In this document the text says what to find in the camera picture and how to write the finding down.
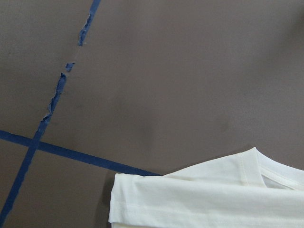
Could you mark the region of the cream long-sleeve cat shirt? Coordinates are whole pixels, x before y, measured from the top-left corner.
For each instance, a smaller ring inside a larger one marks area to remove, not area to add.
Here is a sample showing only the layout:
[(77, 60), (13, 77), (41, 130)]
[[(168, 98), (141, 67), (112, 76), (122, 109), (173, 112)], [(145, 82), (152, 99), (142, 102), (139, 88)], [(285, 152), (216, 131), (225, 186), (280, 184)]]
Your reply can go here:
[(164, 176), (117, 174), (113, 228), (301, 228), (304, 172), (256, 148)]

